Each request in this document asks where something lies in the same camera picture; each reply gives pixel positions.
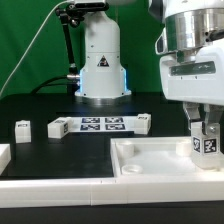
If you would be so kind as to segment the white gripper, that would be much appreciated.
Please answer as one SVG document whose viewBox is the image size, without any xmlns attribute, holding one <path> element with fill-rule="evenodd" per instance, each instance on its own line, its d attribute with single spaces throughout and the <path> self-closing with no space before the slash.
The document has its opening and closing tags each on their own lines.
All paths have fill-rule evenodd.
<svg viewBox="0 0 224 224">
<path fill-rule="evenodd" d="M 196 61 L 189 64 L 178 64 L 174 54 L 163 56 L 160 76 L 165 97 L 184 102 L 188 129 L 201 120 L 198 104 L 201 103 L 205 104 L 205 134 L 220 132 L 224 113 L 224 47 L 203 47 L 196 54 Z"/>
</svg>

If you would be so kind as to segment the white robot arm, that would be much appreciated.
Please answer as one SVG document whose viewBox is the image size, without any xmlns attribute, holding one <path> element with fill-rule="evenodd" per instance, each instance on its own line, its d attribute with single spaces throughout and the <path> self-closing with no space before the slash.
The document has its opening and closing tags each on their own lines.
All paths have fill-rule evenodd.
<svg viewBox="0 0 224 224">
<path fill-rule="evenodd" d="M 87 12 L 80 90 L 85 99 L 113 99 L 125 91 L 119 26 L 103 11 L 120 3 L 75 0 L 75 7 Z M 224 113 L 224 0 L 148 0 L 148 10 L 164 25 L 155 50 L 165 97 L 183 103 L 190 128 L 203 105 L 201 131 L 216 134 Z"/>
</svg>

